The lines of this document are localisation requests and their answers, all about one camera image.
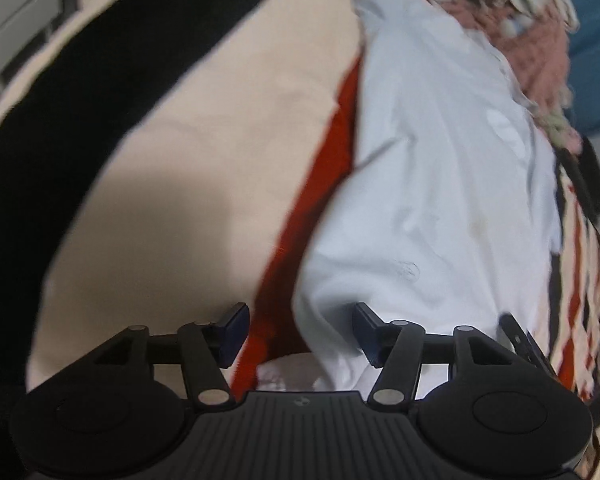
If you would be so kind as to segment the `white polo shirt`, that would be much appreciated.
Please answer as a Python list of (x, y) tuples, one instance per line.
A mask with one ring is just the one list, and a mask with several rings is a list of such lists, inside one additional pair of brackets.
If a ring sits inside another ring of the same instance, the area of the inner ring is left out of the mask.
[(364, 36), (351, 173), (306, 248), (291, 309), (308, 351), (260, 365), (270, 391), (358, 390), (351, 328), (532, 330), (560, 244), (555, 156), (506, 58), (427, 0), (353, 0)]

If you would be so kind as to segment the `striped fleece blanket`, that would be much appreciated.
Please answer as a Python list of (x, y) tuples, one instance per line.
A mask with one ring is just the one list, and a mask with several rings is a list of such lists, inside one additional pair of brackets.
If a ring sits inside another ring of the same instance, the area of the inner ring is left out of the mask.
[[(555, 378), (459, 325), (424, 329), (408, 405), (259, 388), (308, 351), (291, 300), (353, 168), (363, 53), (353, 0), (87, 0), (24, 66), (0, 99), (0, 479), (600, 477), (600, 230), (552, 144), (560, 244), (519, 325)], [(176, 333), (241, 302), (235, 404), (193, 405)]]

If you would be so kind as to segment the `green patterned blanket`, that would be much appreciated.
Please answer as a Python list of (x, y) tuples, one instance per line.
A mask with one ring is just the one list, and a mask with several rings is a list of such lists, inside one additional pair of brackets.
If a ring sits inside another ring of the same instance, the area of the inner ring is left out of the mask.
[(583, 143), (580, 133), (570, 125), (562, 110), (536, 115), (534, 122), (554, 148), (567, 150), (576, 156), (582, 153)]

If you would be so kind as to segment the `pink fluffy blanket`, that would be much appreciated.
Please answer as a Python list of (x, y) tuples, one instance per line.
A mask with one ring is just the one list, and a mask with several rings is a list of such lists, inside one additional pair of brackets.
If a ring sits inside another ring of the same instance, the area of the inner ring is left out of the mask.
[(571, 96), (567, 84), (570, 61), (569, 35), (554, 6), (538, 18), (519, 14), (508, 3), (496, 0), (438, 2), (464, 29), (482, 32), (506, 57), (524, 95), (540, 110), (566, 107)]

